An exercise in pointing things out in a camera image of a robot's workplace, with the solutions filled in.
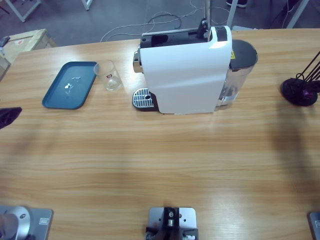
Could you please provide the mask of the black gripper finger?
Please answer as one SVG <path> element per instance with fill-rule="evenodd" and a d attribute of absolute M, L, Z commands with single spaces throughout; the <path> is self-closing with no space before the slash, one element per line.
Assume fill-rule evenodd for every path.
<path fill-rule="evenodd" d="M 7 107 L 0 109 L 0 129 L 12 124 L 22 112 L 21 107 Z"/>

